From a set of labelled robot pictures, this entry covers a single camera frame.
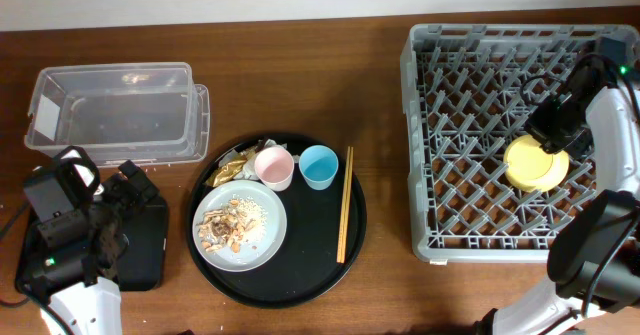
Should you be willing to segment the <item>white tissue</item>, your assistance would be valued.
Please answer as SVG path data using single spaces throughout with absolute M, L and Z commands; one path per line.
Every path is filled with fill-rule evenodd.
M 264 140 L 264 139 L 259 140 L 255 145 L 252 145 L 252 146 L 249 146 L 249 147 L 253 147 L 253 146 L 256 146 L 256 155 L 255 155 L 255 157 L 261 151 L 263 151 L 263 150 L 265 150 L 267 148 L 271 148 L 271 147 L 279 147 L 279 148 L 283 148 L 283 149 L 287 148 L 287 144 L 286 143 L 278 143 L 275 140 L 269 139 L 269 138 L 267 138 L 266 140 Z M 258 176 L 257 176 L 256 171 L 255 171 L 255 157 L 253 159 L 251 159 L 249 161 L 249 163 L 245 166 L 245 168 L 244 168 L 244 177 L 237 176 L 234 180 L 258 180 Z

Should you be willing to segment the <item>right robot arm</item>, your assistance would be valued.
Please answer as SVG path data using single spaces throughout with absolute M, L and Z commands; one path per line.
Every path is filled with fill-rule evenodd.
M 524 129 L 548 154 L 591 151 L 596 196 L 555 238 L 547 275 L 516 303 L 492 309 L 475 334 L 563 334 L 593 317 L 639 305 L 639 72 L 621 40 L 580 52 L 557 93 L 537 102 Z

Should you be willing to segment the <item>pink cup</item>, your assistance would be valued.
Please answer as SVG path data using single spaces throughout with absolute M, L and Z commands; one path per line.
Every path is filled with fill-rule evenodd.
M 259 180 L 273 191 L 286 190 L 293 178 L 295 162 L 284 148 L 273 146 L 256 155 L 254 169 Z

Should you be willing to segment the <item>blue cup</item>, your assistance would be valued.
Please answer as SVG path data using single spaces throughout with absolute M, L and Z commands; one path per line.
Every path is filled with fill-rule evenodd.
M 336 153 L 327 146 L 313 145 L 305 149 L 299 158 L 299 169 L 313 190 L 325 190 L 333 182 L 339 168 Z

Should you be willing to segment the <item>gold snack wrapper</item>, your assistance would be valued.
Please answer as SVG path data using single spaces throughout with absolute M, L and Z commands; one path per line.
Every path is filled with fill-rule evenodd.
M 204 184 L 215 188 L 234 180 L 237 176 L 244 177 L 244 168 L 255 155 L 256 146 L 240 152 L 232 150 L 219 163 L 218 168 L 204 181 Z

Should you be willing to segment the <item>wooden chopstick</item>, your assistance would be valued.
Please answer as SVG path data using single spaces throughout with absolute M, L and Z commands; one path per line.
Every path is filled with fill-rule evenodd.
M 342 263 L 342 239 L 343 239 L 343 226 L 344 226 L 344 218 L 345 218 L 345 204 L 346 204 L 346 198 L 348 195 L 348 190 L 347 190 L 347 170 L 348 170 L 348 163 L 349 163 L 349 157 L 350 157 L 350 146 L 347 146 L 347 153 L 346 153 L 346 157 L 345 157 L 345 172 L 344 172 L 344 177 L 343 177 L 343 191 L 342 191 L 342 199 L 341 199 L 341 212 L 340 212 L 340 223 L 339 223 L 339 232 L 338 232 L 338 244 L 337 244 L 337 254 L 336 254 L 336 262 L 337 263 Z
M 349 163 L 348 163 L 348 170 L 347 170 L 347 190 L 348 190 L 348 195 L 346 198 L 346 206 L 345 206 L 345 222 L 344 222 L 344 226 L 343 226 L 343 239 L 342 239 L 342 263 L 345 262 L 345 253 L 346 253 L 346 241 L 347 241 L 347 230 L 348 230 L 348 218 L 349 218 L 349 206 L 350 206 L 350 196 L 351 196 L 351 183 L 352 183 L 352 173 L 353 173 L 353 160 L 354 160 L 354 148 L 352 146 L 350 146 L 350 157 L 349 157 Z

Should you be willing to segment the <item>yellow bowl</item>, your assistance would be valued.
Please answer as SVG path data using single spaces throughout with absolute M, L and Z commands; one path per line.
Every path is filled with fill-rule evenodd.
M 565 151 L 548 154 L 531 135 L 523 135 L 506 148 L 503 162 L 507 165 L 505 176 L 513 186 L 525 192 L 545 192 L 562 183 L 570 157 Z

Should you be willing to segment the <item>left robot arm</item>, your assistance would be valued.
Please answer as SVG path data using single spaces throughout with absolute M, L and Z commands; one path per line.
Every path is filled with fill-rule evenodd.
M 163 278 L 168 206 L 126 160 L 101 180 L 87 152 L 69 146 L 23 183 L 32 219 L 16 273 L 53 334 L 119 334 L 121 295 Z

